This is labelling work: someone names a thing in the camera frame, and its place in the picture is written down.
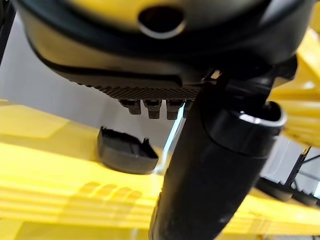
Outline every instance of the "black plastic cover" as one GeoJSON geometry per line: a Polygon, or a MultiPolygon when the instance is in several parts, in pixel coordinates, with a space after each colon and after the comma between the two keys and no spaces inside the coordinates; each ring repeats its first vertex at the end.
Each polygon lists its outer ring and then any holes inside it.
{"type": "Polygon", "coordinates": [[[303,203],[307,206],[314,206],[317,204],[317,200],[318,198],[316,198],[315,196],[313,196],[311,193],[310,194],[306,194],[303,190],[299,191],[296,189],[293,189],[293,195],[292,197],[299,201],[300,203],[303,203]]]}
{"type": "Polygon", "coordinates": [[[283,202],[289,201],[293,195],[291,187],[284,186],[280,182],[276,183],[264,177],[259,178],[255,187],[283,202]]]}
{"type": "Polygon", "coordinates": [[[141,143],[127,133],[100,128],[97,139],[98,155],[108,168],[127,174],[150,174],[156,167],[158,155],[148,139],[141,143]]]}

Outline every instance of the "small black tab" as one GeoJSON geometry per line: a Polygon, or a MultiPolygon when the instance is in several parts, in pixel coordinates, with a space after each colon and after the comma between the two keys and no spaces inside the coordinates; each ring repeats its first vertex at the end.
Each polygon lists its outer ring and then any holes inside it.
{"type": "Polygon", "coordinates": [[[166,101],[166,119],[176,120],[178,111],[184,104],[182,100],[167,100],[166,101]]]}
{"type": "Polygon", "coordinates": [[[119,100],[122,106],[129,109],[130,114],[132,115],[140,115],[141,114],[141,106],[140,100],[119,100]]]}
{"type": "Polygon", "coordinates": [[[143,100],[143,104],[148,109],[149,119],[160,118],[162,100],[143,100]]]}

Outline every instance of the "round hole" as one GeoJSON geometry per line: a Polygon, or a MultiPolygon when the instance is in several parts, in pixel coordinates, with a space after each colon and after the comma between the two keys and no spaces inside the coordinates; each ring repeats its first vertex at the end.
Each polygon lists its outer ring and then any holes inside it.
{"type": "Polygon", "coordinates": [[[184,29],[184,14],[178,8],[153,6],[138,16],[140,30],[155,39],[172,38],[184,29]]]}

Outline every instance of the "yellow plastic surface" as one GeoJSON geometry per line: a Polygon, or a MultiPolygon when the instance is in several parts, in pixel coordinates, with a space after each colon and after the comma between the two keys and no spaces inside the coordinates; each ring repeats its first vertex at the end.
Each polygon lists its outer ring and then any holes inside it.
{"type": "MultiPolygon", "coordinates": [[[[1,240],[148,240],[148,230],[0,220],[1,240]]],[[[220,234],[215,240],[262,240],[255,235],[220,234]]]]}
{"type": "MultiPolygon", "coordinates": [[[[149,227],[163,177],[104,167],[96,157],[98,129],[7,101],[0,101],[0,123],[1,221],[26,222],[40,233],[50,227],[52,239],[149,227]]],[[[319,235],[320,211],[254,189],[223,232],[319,235]]]]}
{"type": "Polygon", "coordinates": [[[297,51],[293,81],[272,90],[269,100],[288,115],[284,134],[307,146],[320,147],[320,42],[309,29],[297,51]]]}

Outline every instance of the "black handle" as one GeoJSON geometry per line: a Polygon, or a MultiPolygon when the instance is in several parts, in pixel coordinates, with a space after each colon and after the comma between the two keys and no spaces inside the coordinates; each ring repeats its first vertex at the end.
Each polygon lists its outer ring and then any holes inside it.
{"type": "Polygon", "coordinates": [[[164,176],[151,240],[212,240],[255,183],[286,117],[275,103],[254,114],[223,107],[208,88],[188,115],[164,176]]]}

